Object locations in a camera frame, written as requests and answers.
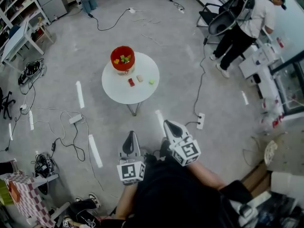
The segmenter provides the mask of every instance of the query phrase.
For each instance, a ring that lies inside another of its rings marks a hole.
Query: red block
[[[135,85],[135,83],[133,82],[133,80],[131,78],[129,78],[128,81],[129,81],[129,84],[131,87],[133,87]]]

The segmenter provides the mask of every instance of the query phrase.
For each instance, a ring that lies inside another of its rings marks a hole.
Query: white floor tape
[[[34,130],[34,120],[33,120],[33,114],[32,114],[32,111],[30,110],[28,112],[29,114],[29,124],[30,124],[30,129],[31,130]]]
[[[11,125],[9,124],[9,136],[10,136],[10,140],[13,141],[13,134],[11,132]]]
[[[243,95],[243,98],[244,98],[245,104],[246,104],[246,105],[248,105],[248,104],[249,104],[249,102],[248,102],[248,99],[247,99],[247,96],[246,96],[245,92],[244,92],[244,91],[241,91],[241,92],[242,92],[242,95]]]
[[[76,82],[76,86],[77,86],[78,100],[79,100],[80,108],[84,108],[85,102],[84,102],[84,98],[82,96],[82,89],[81,89],[81,84],[79,81]]]
[[[162,130],[162,135],[165,137],[166,136],[166,132],[165,132],[165,129],[163,127],[164,119],[163,119],[163,116],[162,116],[162,112],[160,110],[156,110],[155,114],[157,115],[158,121],[160,123],[161,130]]]
[[[102,168],[103,163],[101,162],[101,159],[100,159],[100,156],[99,156],[99,153],[98,153],[95,141],[94,141],[94,137],[91,134],[89,135],[89,142],[90,142],[90,146],[91,146],[96,164],[97,164],[98,168]]]

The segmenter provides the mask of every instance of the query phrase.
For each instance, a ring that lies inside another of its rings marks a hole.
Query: checkered cloth
[[[20,201],[18,203],[14,201],[19,213],[26,218],[36,217],[37,222],[42,226],[53,228],[55,222],[51,220],[51,216],[39,195],[38,189],[33,189],[35,179],[24,175],[22,171],[18,171],[5,179],[7,186],[10,181],[15,184],[20,193]]]

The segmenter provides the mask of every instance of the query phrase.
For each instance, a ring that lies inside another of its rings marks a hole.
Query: white t-shirt
[[[270,29],[275,28],[276,11],[275,5],[269,0],[255,0],[251,19],[238,21],[238,25],[247,35],[258,38],[263,26]]]

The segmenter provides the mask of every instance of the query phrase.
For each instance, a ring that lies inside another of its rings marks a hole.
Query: black shirt
[[[242,184],[232,183],[221,192],[204,186],[167,157],[147,166],[134,197],[133,215],[123,227],[238,227],[228,199],[245,203],[250,198]]]

